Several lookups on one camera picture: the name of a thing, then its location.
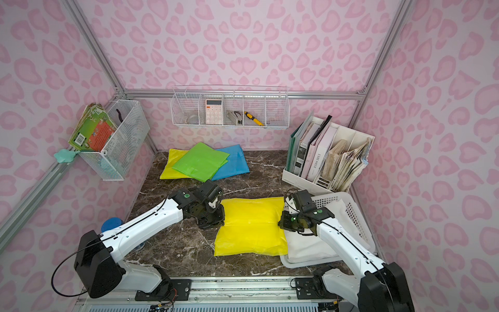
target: yellow plastic bag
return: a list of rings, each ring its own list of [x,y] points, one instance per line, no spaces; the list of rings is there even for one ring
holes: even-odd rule
[[[159,176],[160,180],[171,180],[171,179],[185,179],[190,178],[183,173],[178,172],[173,169],[173,165],[177,163],[188,151],[183,151],[180,149],[171,148],[168,152],[168,163],[165,166],[165,170]]]
[[[277,225],[284,209],[283,197],[224,199],[225,225],[215,239],[215,256],[255,253],[287,255],[284,230]]]

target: white plastic basket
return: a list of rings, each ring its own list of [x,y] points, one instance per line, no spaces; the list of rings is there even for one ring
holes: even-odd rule
[[[123,181],[139,152],[149,125],[138,101],[118,100],[108,111],[118,129],[100,152],[79,155],[104,181]]]
[[[316,204],[317,207],[324,207],[328,203],[332,201],[339,201],[343,200],[346,206],[346,212],[352,222],[355,224],[357,229],[360,232],[360,237],[362,237],[363,240],[369,244],[368,250],[370,252],[374,252],[376,249],[376,246],[374,245],[374,240],[372,238],[371,232],[369,231],[369,228],[367,227],[367,223],[364,220],[364,217],[362,216],[362,213],[357,206],[357,204],[353,201],[352,196],[350,194],[345,193],[345,192],[337,192],[337,193],[330,193],[330,194],[325,194],[325,195],[320,195],[320,196],[313,196],[312,197],[313,202]],[[284,204],[284,209],[289,210],[289,206],[287,203]],[[314,266],[314,265],[319,265],[323,263],[328,263],[328,262],[333,262],[333,261],[338,261],[341,260],[339,256],[335,257],[329,257],[329,258],[322,258],[322,259],[316,259],[316,260],[311,260],[311,261],[305,261],[305,262],[298,262],[298,263],[291,263],[289,262],[289,257],[288,255],[280,256],[282,264],[287,267],[287,268],[300,268],[300,267],[307,267],[307,266]]]

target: teal clip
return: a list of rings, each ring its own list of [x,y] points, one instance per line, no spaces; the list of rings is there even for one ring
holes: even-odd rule
[[[55,159],[57,162],[60,163],[70,163],[74,160],[74,157],[76,154],[78,154],[80,151],[68,151],[67,149],[63,148],[57,153],[54,154]]]

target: green folder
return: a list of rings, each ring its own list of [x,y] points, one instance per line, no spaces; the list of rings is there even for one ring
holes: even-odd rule
[[[313,114],[314,114],[314,111],[311,111],[310,114],[305,119],[305,121],[291,135],[291,140],[289,142],[289,149],[288,149],[288,153],[287,153],[288,158],[287,158],[287,163],[286,163],[286,168],[285,168],[286,171],[289,171],[291,173],[293,172],[294,163],[296,162],[296,156],[298,154],[298,148],[300,147],[300,143],[299,143],[300,139],[301,139],[303,133],[305,132],[305,130],[307,129],[308,125],[312,121]]]
[[[200,142],[191,148],[172,168],[191,178],[206,182],[206,180],[213,178],[220,167],[227,163],[229,155],[229,153],[216,151]]]

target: white cloth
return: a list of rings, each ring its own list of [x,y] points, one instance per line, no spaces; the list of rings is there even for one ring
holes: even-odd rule
[[[366,249],[370,249],[369,244],[360,237],[359,230],[348,216],[343,200],[332,201],[325,207],[334,213],[335,218],[338,219],[348,234],[356,238]],[[305,229],[304,233],[312,233],[312,231]],[[284,235],[287,240],[287,256],[290,263],[300,263],[337,256],[337,253],[317,236],[303,236],[290,231],[284,231]]]

